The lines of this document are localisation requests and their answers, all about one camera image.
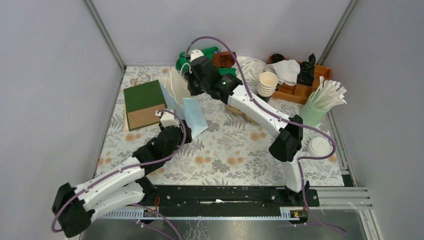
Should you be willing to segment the light blue paper bag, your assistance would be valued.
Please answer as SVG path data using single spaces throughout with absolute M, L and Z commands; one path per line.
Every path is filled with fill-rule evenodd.
M 158 77 L 167 108 L 186 121 L 195 138 L 208 128 L 198 100 L 190 96 L 188 83 L 175 67 L 164 69 L 165 76 Z

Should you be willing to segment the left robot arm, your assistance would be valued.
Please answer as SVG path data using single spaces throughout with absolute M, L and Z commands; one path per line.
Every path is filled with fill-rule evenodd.
M 160 133 L 139 147 L 112 170 L 77 186 L 61 185 L 52 204 L 51 231 L 72 238 L 85 231 L 98 217 L 122 206 L 155 200 L 147 175 L 162 168 L 185 144 L 191 129 L 171 109 L 158 110 Z

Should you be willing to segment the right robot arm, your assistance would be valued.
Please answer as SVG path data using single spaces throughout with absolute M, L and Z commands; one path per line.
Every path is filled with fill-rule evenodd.
M 308 190 L 295 159 L 302 148 L 303 129 L 299 126 L 303 122 L 302 118 L 279 112 L 253 95 L 247 89 L 247 84 L 236 76 L 230 73 L 221 75 L 202 51 L 195 49 L 190 53 L 185 52 L 183 56 L 189 61 L 189 70 L 184 73 L 184 77 L 188 81 L 187 88 L 191 96 L 206 93 L 214 100 L 242 111 L 273 137 L 274 141 L 268 151 L 282 163 L 287 201 L 293 206 L 301 205 L 307 199 Z

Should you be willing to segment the cardboard cup carrier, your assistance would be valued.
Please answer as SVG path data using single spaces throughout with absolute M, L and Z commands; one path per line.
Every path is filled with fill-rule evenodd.
M 235 108 L 229 104 L 225 105 L 226 109 L 228 111 L 230 111 L 231 113 L 238 115 L 238 116 L 244 116 L 246 120 L 248 120 L 250 123 L 254 124 L 254 125 L 258 125 L 258 123 L 251 118 L 250 116 L 248 116 L 246 113 L 244 113 L 243 111 L 239 110 L 238 108 Z

